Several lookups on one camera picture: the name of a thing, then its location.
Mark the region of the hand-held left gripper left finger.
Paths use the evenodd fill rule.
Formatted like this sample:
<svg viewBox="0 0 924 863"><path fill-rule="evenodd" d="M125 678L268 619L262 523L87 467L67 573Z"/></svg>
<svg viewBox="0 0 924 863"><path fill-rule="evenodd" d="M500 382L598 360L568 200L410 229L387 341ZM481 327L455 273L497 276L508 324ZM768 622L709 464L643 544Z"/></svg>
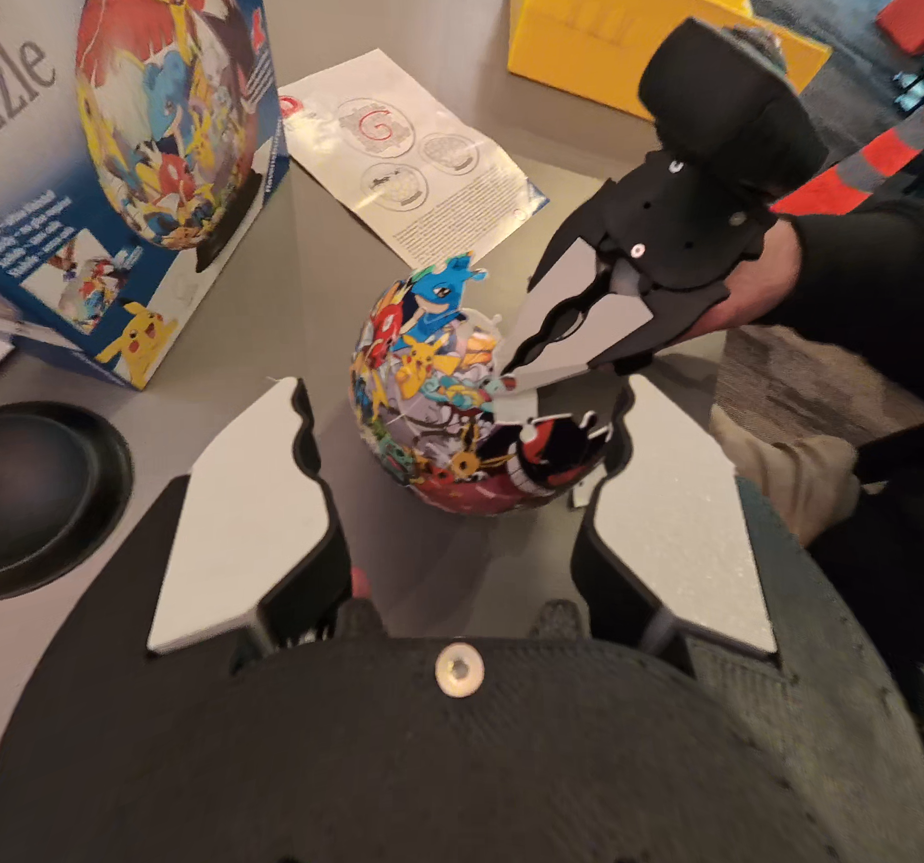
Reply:
<svg viewBox="0 0 924 863"><path fill-rule="evenodd" d="M321 641L351 594L307 389L285 377L192 465L147 648L169 654L231 632L259 654Z"/></svg>

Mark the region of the person's khaki trousers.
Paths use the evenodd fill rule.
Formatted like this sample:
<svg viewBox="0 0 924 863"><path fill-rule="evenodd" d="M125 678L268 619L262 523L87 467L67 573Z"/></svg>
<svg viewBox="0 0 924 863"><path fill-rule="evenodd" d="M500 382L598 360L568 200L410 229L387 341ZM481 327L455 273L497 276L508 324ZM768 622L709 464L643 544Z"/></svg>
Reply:
<svg viewBox="0 0 924 863"><path fill-rule="evenodd" d="M741 427L718 405L711 407L709 431L737 476L758 488L804 549L856 509L858 451L849 442L820 435L769 443Z"/></svg>

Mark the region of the blue puzzle box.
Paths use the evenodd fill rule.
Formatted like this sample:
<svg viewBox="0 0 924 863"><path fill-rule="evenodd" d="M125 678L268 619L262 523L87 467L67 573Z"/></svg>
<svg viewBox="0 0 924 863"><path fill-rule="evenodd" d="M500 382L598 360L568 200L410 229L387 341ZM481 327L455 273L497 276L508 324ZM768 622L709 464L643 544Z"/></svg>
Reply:
<svg viewBox="0 0 924 863"><path fill-rule="evenodd" d="M5 338L142 391L288 157L263 0L1 0Z"/></svg>

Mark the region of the black round ball stand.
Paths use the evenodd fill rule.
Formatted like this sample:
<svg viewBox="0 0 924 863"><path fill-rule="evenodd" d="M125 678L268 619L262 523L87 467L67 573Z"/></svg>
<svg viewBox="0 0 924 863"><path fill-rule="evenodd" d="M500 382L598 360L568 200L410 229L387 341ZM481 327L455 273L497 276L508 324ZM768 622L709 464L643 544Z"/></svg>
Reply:
<svg viewBox="0 0 924 863"><path fill-rule="evenodd" d="M1 407L1 598L91 557L131 499L128 443L106 418L59 402Z"/></svg>

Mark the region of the person's right forearm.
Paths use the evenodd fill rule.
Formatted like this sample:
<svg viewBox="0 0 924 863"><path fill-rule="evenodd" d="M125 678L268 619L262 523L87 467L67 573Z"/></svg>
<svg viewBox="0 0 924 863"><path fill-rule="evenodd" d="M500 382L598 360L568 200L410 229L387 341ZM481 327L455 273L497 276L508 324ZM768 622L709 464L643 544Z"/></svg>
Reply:
<svg viewBox="0 0 924 863"><path fill-rule="evenodd" d="M756 324L836 346L923 398L923 207L918 199L844 215L785 214L796 233L796 284Z"/></svg>

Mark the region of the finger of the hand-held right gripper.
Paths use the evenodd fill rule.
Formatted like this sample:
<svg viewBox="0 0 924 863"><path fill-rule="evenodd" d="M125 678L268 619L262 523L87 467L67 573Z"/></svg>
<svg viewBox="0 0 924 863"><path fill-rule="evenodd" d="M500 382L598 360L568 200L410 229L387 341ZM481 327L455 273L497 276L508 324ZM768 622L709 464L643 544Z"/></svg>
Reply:
<svg viewBox="0 0 924 863"><path fill-rule="evenodd" d="M503 376L571 376L609 345L616 297L597 253L576 241L528 292L497 349Z"/></svg>
<svg viewBox="0 0 924 863"><path fill-rule="evenodd" d="M616 297L616 311L614 313L614 330L611 332L611 335L608 339L609 345L603 349L594 359L596 359L601 353L605 350L608 350L616 343L620 342L625 337L631 335L637 331L641 326L650 322L653 319L653 314L649 310L645 302L637 295L625 295L620 293L614 293L609 290L609 287L602 285L600 291L607 291L609 294ZM577 374L571 376L503 376L505 378L510 378L514 382L512 388L513 393L522 393L525 391L537 390L541 387L546 387L552 384L558 384L560 382L566 381L578 375L584 374L590 369L590 367Z"/></svg>

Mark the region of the colourful puzzle ball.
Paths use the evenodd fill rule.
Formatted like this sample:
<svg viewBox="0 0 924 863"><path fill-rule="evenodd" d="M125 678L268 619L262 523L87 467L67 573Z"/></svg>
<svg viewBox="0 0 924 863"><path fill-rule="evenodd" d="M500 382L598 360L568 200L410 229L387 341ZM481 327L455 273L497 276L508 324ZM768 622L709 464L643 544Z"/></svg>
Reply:
<svg viewBox="0 0 924 863"><path fill-rule="evenodd" d="M349 368L362 440L384 471L454 515L542 507L603 461L614 427L587 412L503 414L499 321L463 307L486 278L463 253L412 271L364 319Z"/></svg>

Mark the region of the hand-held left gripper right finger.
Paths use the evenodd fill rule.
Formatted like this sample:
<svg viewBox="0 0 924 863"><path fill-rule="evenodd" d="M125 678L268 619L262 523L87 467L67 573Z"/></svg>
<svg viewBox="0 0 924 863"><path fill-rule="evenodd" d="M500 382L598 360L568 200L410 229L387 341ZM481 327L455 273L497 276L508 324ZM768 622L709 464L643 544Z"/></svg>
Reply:
<svg viewBox="0 0 924 863"><path fill-rule="evenodd" d="M652 655L684 636L774 655L733 465L647 378L629 377L626 398L570 562L591 636Z"/></svg>

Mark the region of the person's right hand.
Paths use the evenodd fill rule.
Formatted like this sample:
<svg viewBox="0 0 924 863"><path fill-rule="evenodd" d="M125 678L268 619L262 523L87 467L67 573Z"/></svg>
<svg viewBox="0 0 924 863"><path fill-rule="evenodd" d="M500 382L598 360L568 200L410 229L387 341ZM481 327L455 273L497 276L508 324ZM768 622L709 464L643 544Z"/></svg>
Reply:
<svg viewBox="0 0 924 863"><path fill-rule="evenodd" d="M801 245L791 222L778 217L758 259L739 263L724 281L727 296L679 339L686 342L757 323L791 293L801 270Z"/></svg>

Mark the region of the white instruction sheet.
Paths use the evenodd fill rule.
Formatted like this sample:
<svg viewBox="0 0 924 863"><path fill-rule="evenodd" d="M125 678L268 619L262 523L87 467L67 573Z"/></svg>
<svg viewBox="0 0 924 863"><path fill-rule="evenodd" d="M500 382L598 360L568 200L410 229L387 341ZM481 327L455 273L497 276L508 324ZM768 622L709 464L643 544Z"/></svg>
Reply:
<svg viewBox="0 0 924 863"><path fill-rule="evenodd" d="M279 90L291 158L411 270L478 260L548 198L379 49Z"/></svg>

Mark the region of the yellow plastic bin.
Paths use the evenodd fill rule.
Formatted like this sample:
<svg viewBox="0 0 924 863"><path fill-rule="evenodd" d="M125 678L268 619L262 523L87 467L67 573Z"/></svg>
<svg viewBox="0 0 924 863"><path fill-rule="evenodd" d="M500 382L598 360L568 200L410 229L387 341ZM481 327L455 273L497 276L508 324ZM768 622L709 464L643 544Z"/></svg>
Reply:
<svg viewBox="0 0 924 863"><path fill-rule="evenodd" d="M831 56L822 42L756 16L750 0L510 0L510 73L644 120L641 75L687 17L714 27L756 26L779 38L802 92Z"/></svg>

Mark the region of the person's black jacket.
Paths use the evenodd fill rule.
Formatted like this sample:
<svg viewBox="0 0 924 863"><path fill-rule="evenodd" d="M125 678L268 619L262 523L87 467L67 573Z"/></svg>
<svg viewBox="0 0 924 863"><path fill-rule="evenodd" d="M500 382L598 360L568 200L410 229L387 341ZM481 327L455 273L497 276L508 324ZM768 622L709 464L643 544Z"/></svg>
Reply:
<svg viewBox="0 0 924 863"><path fill-rule="evenodd" d="M809 552L856 616L908 707L923 713L923 426L870 441L860 496Z"/></svg>

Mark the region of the orange fabric bag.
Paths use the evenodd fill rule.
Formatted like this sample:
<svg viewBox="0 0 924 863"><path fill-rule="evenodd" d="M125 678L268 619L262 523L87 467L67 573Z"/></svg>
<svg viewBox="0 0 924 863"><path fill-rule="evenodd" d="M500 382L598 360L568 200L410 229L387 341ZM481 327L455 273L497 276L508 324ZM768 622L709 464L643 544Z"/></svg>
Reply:
<svg viewBox="0 0 924 863"><path fill-rule="evenodd" d="M923 53L923 0L893 0L877 14L875 24L903 53Z"/></svg>

